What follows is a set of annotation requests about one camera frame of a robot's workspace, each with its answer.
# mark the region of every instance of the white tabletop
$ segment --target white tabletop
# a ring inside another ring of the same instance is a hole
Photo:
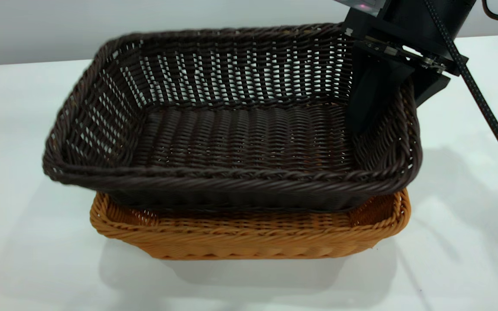
[[[498,37],[459,39],[498,116]],[[0,66],[0,311],[498,311],[498,144],[461,79],[419,108],[408,227],[326,260],[156,260],[89,224],[41,158],[89,61]]]

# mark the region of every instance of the rectangular basket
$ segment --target rectangular basket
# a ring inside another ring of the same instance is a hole
[[[316,24],[109,41],[57,115],[44,171],[140,209],[328,213],[399,191],[421,163],[412,82],[351,133],[351,40]]]
[[[91,224],[102,235],[166,260],[342,257],[399,233],[411,216],[406,189],[334,214],[167,213],[138,210],[97,193]]]

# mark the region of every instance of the tan wicker basket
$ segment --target tan wicker basket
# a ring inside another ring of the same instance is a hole
[[[165,214],[97,193],[91,224],[102,235],[166,260],[342,257],[399,233],[411,216],[407,190],[338,214]]]

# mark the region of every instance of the woven rattan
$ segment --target woven rattan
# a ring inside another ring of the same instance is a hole
[[[102,235],[168,260],[348,256],[399,233],[411,216],[406,189],[346,213],[156,213],[98,193],[91,224]]]
[[[351,40],[315,24],[109,41],[59,112],[44,171],[139,209],[335,212],[399,191],[421,163],[413,85],[352,134]]]

